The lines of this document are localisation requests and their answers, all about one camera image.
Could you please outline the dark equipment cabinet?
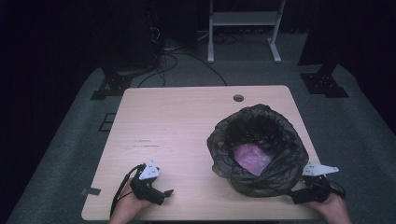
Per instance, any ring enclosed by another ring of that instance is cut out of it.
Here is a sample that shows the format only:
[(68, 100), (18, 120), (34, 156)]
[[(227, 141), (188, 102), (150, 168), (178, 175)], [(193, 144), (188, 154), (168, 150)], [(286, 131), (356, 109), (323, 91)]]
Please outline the dark equipment cabinet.
[(151, 42), (146, 0), (105, 0), (110, 35), (124, 64), (153, 67), (158, 62)]

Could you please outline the white metal desk frame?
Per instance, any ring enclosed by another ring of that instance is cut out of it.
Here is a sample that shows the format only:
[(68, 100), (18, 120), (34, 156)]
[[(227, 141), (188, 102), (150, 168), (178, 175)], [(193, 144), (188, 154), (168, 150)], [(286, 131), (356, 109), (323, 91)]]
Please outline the white metal desk frame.
[(276, 47), (276, 38), (282, 21), (284, 7), (287, 0), (280, 0), (277, 11), (258, 11), (258, 12), (217, 12), (214, 10), (214, 0), (209, 0), (208, 17), (208, 43), (207, 61), (213, 63), (214, 42), (213, 34), (215, 27), (225, 26), (272, 26), (272, 36), (267, 38), (269, 49), (275, 63), (281, 63), (281, 57)]

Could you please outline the pink plastic bag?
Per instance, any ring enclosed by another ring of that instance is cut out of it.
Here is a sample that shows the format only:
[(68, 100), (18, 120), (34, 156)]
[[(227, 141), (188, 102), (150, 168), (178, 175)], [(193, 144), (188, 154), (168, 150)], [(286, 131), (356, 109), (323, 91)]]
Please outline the pink plastic bag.
[(255, 176), (259, 176), (273, 159), (271, 154), (254, 144), (243, 144), (235, 147), (233, 156), (242, 168)]

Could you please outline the person's left hand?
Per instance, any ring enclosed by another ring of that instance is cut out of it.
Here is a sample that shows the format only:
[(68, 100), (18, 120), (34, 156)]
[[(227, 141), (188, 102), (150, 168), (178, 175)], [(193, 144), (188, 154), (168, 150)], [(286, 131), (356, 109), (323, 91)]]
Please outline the person's left hand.
[(108, 224), (128, 224), (141, 211), (151, 206), (151, 202), (138, 200), (130, 187), (130, 180), (127, 181), (123, 188), (116, 207), (111, 215)]

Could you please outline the black trash bag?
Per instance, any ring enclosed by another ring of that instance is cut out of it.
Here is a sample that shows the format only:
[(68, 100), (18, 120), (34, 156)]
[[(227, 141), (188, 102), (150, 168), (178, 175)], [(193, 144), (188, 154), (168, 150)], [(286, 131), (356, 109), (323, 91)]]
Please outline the black trash bag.
[[(293, 125), (268, 105), (241, 109), (220, 121), (206, 141), (212, 170), (248, 197), (275, 197), (288, 193), (300, 180), (309, 161)], [(257, 174), (235, 159), (238, 147), (257, 147), (270, 157)]]

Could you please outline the black stand base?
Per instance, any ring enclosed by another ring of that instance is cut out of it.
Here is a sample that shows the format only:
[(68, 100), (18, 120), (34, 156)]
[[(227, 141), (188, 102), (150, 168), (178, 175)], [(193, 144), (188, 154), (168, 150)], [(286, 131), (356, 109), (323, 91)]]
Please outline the black stand base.
[(122, 96), (130, 88), (133, 80), (131, 77), (120, 75), (112, 66), (102, 67), (101, 70), (105, 77), (99, 89), (93, 92), (92, 100), (104, 100), (107, 96)]
[(340, 87), (332, 72), (337, 63), (326, 62), (316, 73), (301, 73), (300, 77), (310, 94), (322, 94), (327, 98), (347, 98), (348, 94), (343, 87)]

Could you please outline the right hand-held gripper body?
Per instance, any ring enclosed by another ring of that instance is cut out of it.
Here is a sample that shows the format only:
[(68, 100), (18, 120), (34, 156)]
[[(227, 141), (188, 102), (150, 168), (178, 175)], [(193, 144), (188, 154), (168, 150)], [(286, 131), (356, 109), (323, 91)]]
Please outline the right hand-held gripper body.
[(322, 203), (326, 201), (333, 191), (326, 175), (338, 171), (337, 167), (309, 162), (303, 170), (303, 180), (306, 188), (300, 191), (299, 203)]

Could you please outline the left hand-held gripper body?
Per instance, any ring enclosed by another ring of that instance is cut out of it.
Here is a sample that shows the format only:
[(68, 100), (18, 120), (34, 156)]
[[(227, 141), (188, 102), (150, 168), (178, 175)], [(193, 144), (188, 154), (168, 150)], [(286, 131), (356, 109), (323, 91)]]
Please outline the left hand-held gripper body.
[(148, 161), (138, 166), (130, 183), (135, 197), (161, 205), (164, 202), (164, 193), (152, 187), (153, 182), (159, 177), (160, 171), (154, 161)]

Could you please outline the person's right hand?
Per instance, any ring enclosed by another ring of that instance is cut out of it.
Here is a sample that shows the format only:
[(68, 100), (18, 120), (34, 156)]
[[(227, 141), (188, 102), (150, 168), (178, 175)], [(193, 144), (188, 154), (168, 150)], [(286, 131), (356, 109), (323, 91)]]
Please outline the person's right hand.
[(309, 202), (306, 206), (318, 212), (328, 224), (352, 224), (347, 204), (335, 193), (331, 193), (323, 203)]

